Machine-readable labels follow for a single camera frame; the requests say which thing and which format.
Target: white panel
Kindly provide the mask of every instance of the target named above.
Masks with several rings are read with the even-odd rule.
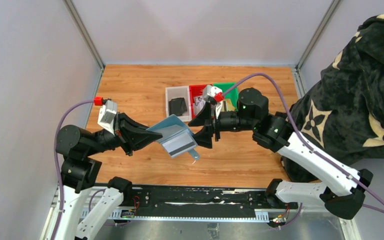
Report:
[[[373,174],[370,188],[384,199],[384,159],[364,159],[352,166],[358,170],[368,169]],[[384,206],[366,192],[365,204],[384,209]],[[358,230],[362,240],[384,239],[384,214],[371,209],[363,208],[355,216]]]
[[[74,0],[106,64],[297,64],[330,0]]]
[[[343,0],[318,43],[301,68],[305,90],[320,81],[320,72],[331,64],[338,53],[368,18],[384,14],[384,0]]]
[[[57,186],[58,121],[100,70],[61,0],[0,0],[0,239],[38,239]],[[89,108],[68,123],[85,125]]]

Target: black blanket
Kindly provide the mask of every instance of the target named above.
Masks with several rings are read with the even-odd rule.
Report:
[[[344,164],[384,158],[384,14],[358,28],[291,113],[306,138]],[[292,181],[315,180],[283,161]]]

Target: red connector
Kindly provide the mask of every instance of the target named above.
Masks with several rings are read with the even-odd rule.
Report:
[[[225,97],[222,96],[222,93],[221,93],[221,92],[219,92],[219,93],[217,93],[217,94],[214,96],[214,99],[215,99],[215,101],[216,101],[217,103],[220,103],[221,101],[223,101],[223,99],[225,99]]]
[[[93,99],[93,103],[95,104],[95,106],[102,106],[104,105],[104,98],[101,96],[97,96]]]

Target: wooden tabletop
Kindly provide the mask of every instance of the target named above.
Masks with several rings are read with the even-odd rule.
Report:
[[[291,106],[297,93],[288,67],[236,66],[167,66],[167,65],[107,65],[97,96],[118,103],[118,111],[138,123],[152,126],[166,117],[165,88],[188,85],[237,82],[243,77],[262,72],[271,76]],[[269,99],[269,111],[285,112],[272,84],[263,77],[254,77],[239,91],[254,87]],[[94,106],[86,129],[95,132],[99,107]],[[200,127],[193,127],[197,132]],[[121,148],[92,156],[101,161],[97,182],[107,182],[114,176],[134,184],[161,184],[217,187],[265,188],[274,178],[288,179],[280,164],[280,156],[264,149],[252,140],[251,132],[222,132],[213,149],[197,147],[200,160],[192,165],[185,153],[170,158],[156,142],[126,156]]]

